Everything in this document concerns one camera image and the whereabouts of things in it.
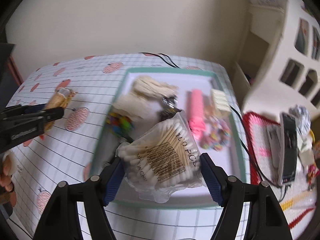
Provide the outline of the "person's left hand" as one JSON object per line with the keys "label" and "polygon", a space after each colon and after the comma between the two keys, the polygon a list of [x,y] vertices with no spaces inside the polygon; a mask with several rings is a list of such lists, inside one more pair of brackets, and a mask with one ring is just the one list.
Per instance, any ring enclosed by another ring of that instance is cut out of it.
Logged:
{"label": "person's left hand", "polygon": [[15,206],[17,197],[12,175],[16,172],[17,161],[12,150],[1,153],[1,204]]}

